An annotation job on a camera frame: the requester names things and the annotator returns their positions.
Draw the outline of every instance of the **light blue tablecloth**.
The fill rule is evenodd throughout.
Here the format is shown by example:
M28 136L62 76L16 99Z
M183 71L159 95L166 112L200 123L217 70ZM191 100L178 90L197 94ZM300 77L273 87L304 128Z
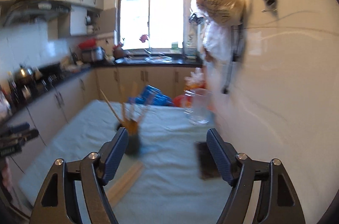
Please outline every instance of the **light blue tablecloth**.
M112 103L117 112L121 105ZM83 159L110 141L118 121L104 102L93 101L65 126L35 159L19 185L34 204L40 187L55 159ZM194 126L183 109L151 106L140 125L141 154L145 170L113 212L120 224L213 224L228 199L231 187L220 178L203 181L194 148L205 141L213 124ZM124 155L108 190L133 165L135 158ZM80 182L77 194L82 196ZM79 208L84 224L90 223L83 197Z

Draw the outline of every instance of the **pot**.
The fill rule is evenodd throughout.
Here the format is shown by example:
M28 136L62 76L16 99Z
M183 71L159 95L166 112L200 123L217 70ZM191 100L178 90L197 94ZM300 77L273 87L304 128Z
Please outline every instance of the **pot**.
M27 85L34 82L34 70L31 67L20 65L20 69L14 73L14 81L19 85Z
M82 50L82 61L84 63L93 63L105 59L105 50L102 47Z

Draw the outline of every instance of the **cup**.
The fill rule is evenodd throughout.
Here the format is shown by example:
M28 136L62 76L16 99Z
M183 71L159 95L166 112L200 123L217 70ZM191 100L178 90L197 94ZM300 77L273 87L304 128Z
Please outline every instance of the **cup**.
M189 107L189 98L191 97L192 106ZM210 111L207 109L210 103L211 93L207 89L196 88L191 92L185 92L183 107L189 117L189 121L195 125L204 125L209 122Z

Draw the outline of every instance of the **plastic bag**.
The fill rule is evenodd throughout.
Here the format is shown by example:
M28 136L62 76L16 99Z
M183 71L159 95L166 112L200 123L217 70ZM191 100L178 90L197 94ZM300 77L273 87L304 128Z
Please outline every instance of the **plastic bag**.
M192 0L191 8L220 26L240 25L245 0Z
M227 64L232 54L231 28L221 27L215 22L207 25L203 46L220 64Z

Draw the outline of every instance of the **metal screw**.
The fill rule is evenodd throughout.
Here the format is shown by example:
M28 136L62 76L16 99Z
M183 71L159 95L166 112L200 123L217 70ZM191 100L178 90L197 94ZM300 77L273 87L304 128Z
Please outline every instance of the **metal screw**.
M90 153L90 154L88 155L88 158L89 158L89 159L96 159L96 158L98 158L98 156L99 156L98 153L92 152L92 153Z
M281 161L279 159L273 159L273 164L276 165L276 166L280 166Z
M63 163L63 159L57 159L54 162L54 164L56 164L57 166L60 166L62 163Z
M245 153L238 153L237 156L240 160L246 160L248 158Z

